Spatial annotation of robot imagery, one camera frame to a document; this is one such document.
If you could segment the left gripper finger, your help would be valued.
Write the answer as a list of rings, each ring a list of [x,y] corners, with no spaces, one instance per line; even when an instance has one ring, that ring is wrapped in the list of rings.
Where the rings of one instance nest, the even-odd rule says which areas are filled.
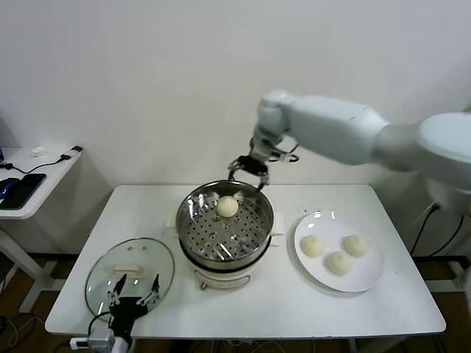
[[[115,284],[115,287],[111,291],[107,292],[109,305],[118,305],[120,303],[120,294],[123,290],[126,280],[127,274],[124,273],[120,280]]]
[[[154,306],[155,303],[160,299],[160,275],[157,274],[151,286],[151,291],[145,296],[141,297],[137,304],[140,306]]]

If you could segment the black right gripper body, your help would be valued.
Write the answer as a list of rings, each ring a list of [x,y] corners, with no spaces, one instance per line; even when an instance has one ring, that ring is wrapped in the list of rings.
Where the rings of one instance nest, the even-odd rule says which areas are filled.
[[[242,155],[238,157],[237,163],[239,170],[243,170],[254,176],[266,176],[269,173],[268,167],[265,163],[256,160],[250,155]]]

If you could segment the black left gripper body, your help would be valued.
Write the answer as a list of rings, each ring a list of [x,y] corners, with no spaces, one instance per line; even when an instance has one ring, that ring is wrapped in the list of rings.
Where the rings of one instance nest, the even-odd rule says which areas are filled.
[[[115,336],[130,336],[133,325],[138,318],[149,312],[145,304],[137,296],[121,297],[110,305],[110,314],[113,317],[110,328]]]

